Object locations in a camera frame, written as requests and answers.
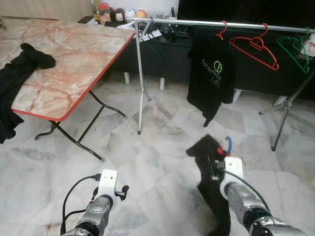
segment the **marble-pattern tabletop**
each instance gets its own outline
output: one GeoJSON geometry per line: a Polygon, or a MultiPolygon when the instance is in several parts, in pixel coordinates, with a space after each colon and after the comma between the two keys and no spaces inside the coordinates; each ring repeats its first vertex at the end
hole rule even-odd
{"type": "Polygon", "coordinates": [[[37,69],[25,81],[12,110],[65,120],[134,36],[134,31],[60,21],[27,20],[0,35],[0,68],[29,43],[52,55],[54,68],[37,69]]]}

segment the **metal tripod stand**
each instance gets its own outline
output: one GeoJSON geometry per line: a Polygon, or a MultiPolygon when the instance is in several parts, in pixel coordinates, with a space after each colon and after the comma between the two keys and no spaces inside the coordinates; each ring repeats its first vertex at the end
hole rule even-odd
{"type": "Polygon", "coordinates": [[[315,75],[315,69],[313,69],[311,71],[311,73],[309,73],[309,75],[306,78],[306,80],[300,85],[300,87],[297,89],[297,91],[291,97],[287,98],[283,103],[280,103],[277,106],[274,106],[274,107],[271,107],[271,108],[269,108],[269,109],[267,109],[265,111],[259,112],[259,114],[262,115],[262,114],[264,114],[266,112],[270,112],[270,111],[273,111],[273,110],[275,110],[277,108],[284,107],[284,114],[282,115],[282,118],[281,118],[280,128],[278,130],[276,139],[275,139],[274,143],[271,146],[271,150],[272,151],[275,151],[276,148],[277,148],[277,144],[278,144],[280,135],[282,133],[282,129],[284,127],[284,123],[285,123],[286,117],[287,117],[287,115],[288,115],[288,113],[289,113],[289,111],[290,111],[290,109],[292,107],[293,101],[303,91],[303,89],[307,86],[307,84],[313,79],[314,75],[315,75]]]}

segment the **hanging t-shirt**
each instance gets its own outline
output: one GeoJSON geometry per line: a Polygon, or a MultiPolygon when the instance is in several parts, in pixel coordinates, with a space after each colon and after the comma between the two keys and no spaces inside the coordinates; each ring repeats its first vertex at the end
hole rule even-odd
{"type": "Polygon", "coordinates": [[[191,73],[187,100],[207,120],[216,115],[221,102],[233,102],[235,62],[227,40],[200,37],[190,51],[191,73]]]}

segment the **black cable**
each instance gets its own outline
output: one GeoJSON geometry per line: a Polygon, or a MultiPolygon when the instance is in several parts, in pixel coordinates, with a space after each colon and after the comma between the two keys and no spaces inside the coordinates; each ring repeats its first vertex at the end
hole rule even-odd
{"type": "Polygon", "coordinates": [[[257,194],[257,196],[261,199],[261,201],[264,203],[265,207],[267,208],[267,210],[270,212],[271,214],[271,210],[270,208],[268,207],[268,204],[266,203],[265,199],[263,198],[263,196],[261,196],[260,193],[258,193],[258,191],[256,189],[254,189],[254,187],[252,187],[249,183],[247,183],[245,180],[243,180],[242,178],[238,177],[237,175],[231,173],[230,171],[226,171],[226,170],[222,170],[222,169],[219,169],[229,175],[232,175],[234,177],[236,177],[237,179],[239,179],[241,182],[243,182],[244,184],[246,184],[255,194],[257,194]]]}
{"type": "Polygon", "coordinates": [[[65,228],[65,221],[66,221],[65,204],[66,204],[66,202],[67,202],[67,200],[68,200],[68,197],[69,197],[70,193],[71,193],[71,192],[73,191],[73,189],[74,189],[79,183],[81,183],[82,181],[84,181],[84,180],[86,180],[86,179],[90,179],[90,178],[93,178],[93,179],[95,179],[96,181],[99,181],[100,176],[101,176],[101,174],[96,174],[96,175],[94,175],[94,176],[87,176],[87,177],[84,177],[84,178],[80,179],[79,181],[77,181],[77,182],[70,188],[69,192],[67,193],[67,195],[66,195],[66,197],[65,197],[65,199],[64,199],[64,201],[63,201],[63,221],[62,221],[62,224],[61,224],[61,227],[60,227],[60,234],[61,234],[61,235],[63,235],[63,234],[66,232],[66,228],[65,228]]]}

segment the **marble floor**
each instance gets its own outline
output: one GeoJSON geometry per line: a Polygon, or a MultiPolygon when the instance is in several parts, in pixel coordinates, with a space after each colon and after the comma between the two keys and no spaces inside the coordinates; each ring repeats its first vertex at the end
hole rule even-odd
{"type": "MultiPolygon", "coordinates": [[[[106,103],[127,118],[104,110],[82,143],[101,154],[101,163],[68,141],[58,130],[35,141],[48,122],[23,116],[14,139],[0,145],[0,232],[10,236],[59,235],[63,199],[73,183],[103,169],[118,171],[117,188],[130,186],[124,202],[110,214],[107,236],[206,236],[216,220],[197,190],[200,172],[185,150],[205,134],[225,148],[233,139],[234,156],[244,161],[245,178],[268,202],[274,216],[315,236],[315,104],[297,101],[285,123],[276,152],[270,150],[281,112],[258,111],[277,99],[244,92],[223,104],[209,127],[186,101],[186,84],[146,78],[152,101],[145,101],[142,135],[137,135],[139,82],[126,85],[112,73],[94,88],[106,103]]],[[[99,106],[88,95],[62,127],[79,137],[99,106]]],[[[95,181],[80,184],[71,194],[67,212],[85,208],[95,181]]],[[[70,217],[73,227],[81,215],[70,217]]],[[[247,235],[232,213],[231,235],[247,235]]]]}

